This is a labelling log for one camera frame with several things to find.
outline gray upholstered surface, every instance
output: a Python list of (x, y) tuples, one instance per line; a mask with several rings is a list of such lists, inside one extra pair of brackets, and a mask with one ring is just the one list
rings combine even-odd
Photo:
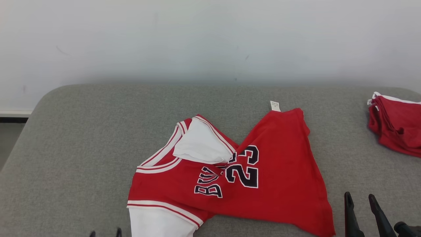
[(0, 171), (6, 163), (10, 152), (25, 124), (0, 123)]
[[(0, 236), (130, 236), (126, 200), (135, 168), (162, 147), (175, 123), (202, 114), (237, 143), (269, 111), (301, 107), (314, 158), (344, 236), (350, 191), (360, 228), (378, 236), (368, 195), (392, 225), (421, 224), (421, 159), (393, 152), (367, 128), (373, 91), (393, 88), (76, 85), (40, 101), (0, 172)], [(310, 236), (294, 226), (216, 216), (196, 236)]]

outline white stripe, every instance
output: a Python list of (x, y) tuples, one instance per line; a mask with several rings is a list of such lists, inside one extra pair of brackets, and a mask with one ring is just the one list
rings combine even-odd
[(165, 172), (167, 170), (170, 170), (174, 167), (176, 167), (180, 162), (181, 162), (181, 158), (178, 158), (178, 160), (176, 162), (174, 162), (172, 165), (164, 167), (162, 169), (156, 169), (156, 170), (136, 170), (136, 173), (143, 173), (143, 174), (155, 174), (155, 173), (161, 173), (161, 172)]
[(181, 138), (181, 132), (179, 131), (179, 132), (176, 133), (177, 128), (178, 127), (176, 127), (174, 129), (174, 132), (171, 135), (170, 139), (168, 140), (167, 144), (165, 146), (163, 146), (161, 149), (159, 149), (157, 152), (155, 152), (155, 154), (153, 154), (151, 157), (149, 157), (146, 161), (142, 162), (142, 164), (140, 164), (140, 166), (145, 166), (145, 167), (153, 166), (154, 164), (158, 163), (158, 161), (160, 161), (166, 154), (168, 154), (168, 152), (170, 152), (170, 150), (178, 142), (179, 138)]
[(184, 133), (186, 133), (186, 132), (187, 132), (187, 125), (186, 125), (186, 122), (181, 121), (181, 122), (180, 122), (180, 124), (181, 124), (181, 126), (184, 128)]
[(219, 139), (221, 139), (221, 140), (223, 140), (224, 142), (222, 142), (222, 141), (220, 141), (221, 142), (221, 144), (222, 145), (224, 145), (225, 146), (225, 148), (231, 153), (231, 154), (233, 154), (234, 152), (235, 152), (235, 149), (231, 146), (231, 144), (228, 142), (228, 141), (226, 141), (225, 140), (225, 138), (223, 137), (223, 136), (221, 136), (220, 134), (219, 134), (219, 132), (218, 131), (216, 131), (215, 130), (215, 128), (210, 124), (210, 123), (208, 123), (208, 121), (206, 121), (206, 120), (204, 120), (203, 118), (201, 118), (201, 117), (198, 117), (198, 116), (195, 116), (195, 117), (193, 117), (193, 119), (197, 119), (197, 120), (199, 120), (199, 121), (201, 121), (201, 122), (203, 122), (203, 123), (205, 123), (205, 124), (207, 124), (210, 128), (211, 128), (211, 130), (213, 131), (213, 133), (219, 138)]
[(139, 166), (138, 166), (138, 168), (142, 168), (142, 169), (156, 169), (156, 168), (162, 168), (162, 167), (165, 167), (165, 166), (167, 166), (167, 165), (170, 165), (170, 164), (172, 164), (172, 163), (176, 162), (176, 160), (177, 160), (177, 157), (174, 157), (174, 160), (172, 160), (171, 162), (168, 162), (167, 164), (156, 165), (156, 166), (150, 166), (150, 167), (146, 167), (146, 166), (141, 166), (141, 165), (139, 165)]
[(375, 99), (376, 97), (379, 97), (379, 96), (383, 96), (385, 99), (388, 99), (388, 100), (393, 100), (393, 101), (398, 101), (398, 102), (408, 103), (408, 104), (418, 104), (418, 105), (421, 105), (421, 102), (413, 102), (413, 101), (409, 101), (409, 100), (401, 100), (401, 99), (398, 99), (398, 98), (395, 98), (395, 97), (391, 97), (391, 96), (388, 96), (388, 95), (381, 95), (378, 92), (374, 92), (373, 99)]
[[(145, 207), (145, 206), (130, 206), (130, 204), (138, 204), (138, 205), (159, 205), (159, 206), (163, 206), (163, 207), (161, 207), (161, 208), (159, 208), (159, 207)], [(191, 214), (190, 212), (188, 212), (188, 211), (186, 211), (186, 210), (184, 210), (184, 209), (181, 209), (181, 208), (179, 208), (179, 207), (176, 207), (176, 206), (174, 206), (174, 205), (171, 205), (171, 204), (169, 204), (169, 203), (166, 203), (166, 202), (158, 202), (158, 201), (149, 201), (149, 200), (141, 200), (141, 201), (127, 201), (127, 208), (131, 208), (131, 207), (134, 207), (134, 208), (159, 208), (159, 209), (162, 209), (162, 210), (167, 210), (167, 211), (169, 211), (167, 208), (169, 208), (169, 209), (171, 209), (171, 210), (174, 210), (174, 211), (176, 211), (176, 212), (179, 212), (179, 213), (182, 213), (183, 215), (185, 215), (185, 216), (188, 216), (189, 218), (191, 218), (192, 220), (194, 220), (194, 221), (196, 221), (197, 223), (199, 223), (199, 225), (201, 226), (202, 224), (203, 224), (203, 221), (202, 221), (202, 219), (200, 219), (199, 217), (197, 217), (196, 215), (193, 215), (193, 214)], [(193, 225), (195, 225), (195, 226), (197, 226), (197, 224), (196, 223), (194, 223), (192, 220), (189, 220), (188, 218), (185, 218), (184, 216), (182, 216), (182, 215), (179, 215), (178, 213), (176, 213), (176, 212), (172, 212), (172, 213), (174, 213), (174, 214), (176, 214), (177, 216), (179, 216), (179, 217), (181, 217), (181, 218), (183, 218), (184, 220), (186, 220), (186, 221), (188, 221), (188, 222), (190, 222), (190, 223), (192, 223)]]

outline care label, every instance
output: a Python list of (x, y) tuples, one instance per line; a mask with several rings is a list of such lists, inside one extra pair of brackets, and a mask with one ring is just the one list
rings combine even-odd
[(279, 103), (275, 101), (270, 101), (270, 107), (272, 107), (272, 110), (281, 112), (279, 109)]

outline basketball jersey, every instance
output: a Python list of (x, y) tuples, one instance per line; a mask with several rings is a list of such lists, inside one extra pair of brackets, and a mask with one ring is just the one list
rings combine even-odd
[(174, 158), (154, 172), (138, 169), (128, 206), (144, 199), (142, 190), (148, 190), (156, 200), (193, 213), (197, 226), (216, 213), (294, 224), (331, 237), (332, 209), (308, 134), (301, 109), (270, 111), (238, 148), (231, 143), (236, 149), (225, 164), (215, 164), (218, 159), (203, 158), (206, 154), (196, 150), (199, 154), (186, 157), (207, 162)]
[(379, 143), (421, 158), (421, 102), (374, 92), (368, 105), (371, 105), (368, 127), (379, 135)]
[(167, 179), (169, 185), (172, 178), (182, 179), (183, 173), (172, 172), (175, 167), (186, 165), (182, 162), (187, 162), (187, 165), (210, 160), (226, 163), (237, 147), (200, 115), (177, 123), (167, 144), (136, 169), (127, 203), (132, 236), (192, 237), (193, 232), (214, 214), (173, 200), (159, 191), (161, 187), (145, 186), (143, 175), (162, 175), (161, 178)]

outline white fabric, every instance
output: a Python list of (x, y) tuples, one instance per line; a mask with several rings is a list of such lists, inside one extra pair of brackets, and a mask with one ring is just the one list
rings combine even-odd
[(216, 138), (218, 138), (220, 140), (221, 144), (225, 146), (225, 148), (228, 150), (228, 152), (230, 152), (231, 155), (235, 152), (234, 147), (232, 147), (232, 145), (227, 140), (225, 140), (224, 136), (222, 136), (206, 119), (204, 119), (200, 116), (194, 116), (192, 119), (193, 120), (197, 119), (197, 120), (205, 123), (212, 130), (212, 132), (216, 136)]
[(227, 163), (231, 153), (211, 128), (199, 119), (193, 119), (189, 130), (174, 147), (173, 155), (205, 164)]
[(139, 209), (161, 209), (166, 212), (169, 212), (173, 215), (180, 217), (181, 219), (186, 220), (190, 224), (194, 225), (196, 229), (203, 224), (202, 219), (193, 215), (192, 213), (171, 205), (166, 202), (152, 201), (152, 200), (137, 200), (137, 201), (127, 201), (127, 208), (139, 208)]
[[(388, 99), (388, 100), (399, 101), (399, 102), (408, 103), (408, 104), (419, 104), (419, 105), (421, 105), (421, 102), (413, 102), (413, 101), (409, 101), (409, 100), (401, 100), (401, 99), (398, 99), (398, 98), (395, 98), (395, 97), (391, 97), (391, 96), (388, 96), (388, 95), (381, 95), (378, 92), (374, 92), (372, 98), (375, 99), (375, 98), (377, 98), (379, 96), (383, 96), (383, 98)], [(372, 105), (372, 100), (368, 100), (367, 101), (367, 105)]]
[(156, 208), (129, 208), (129, 213), (133, 237), (193, 237), (197, 228), (171, 212)]

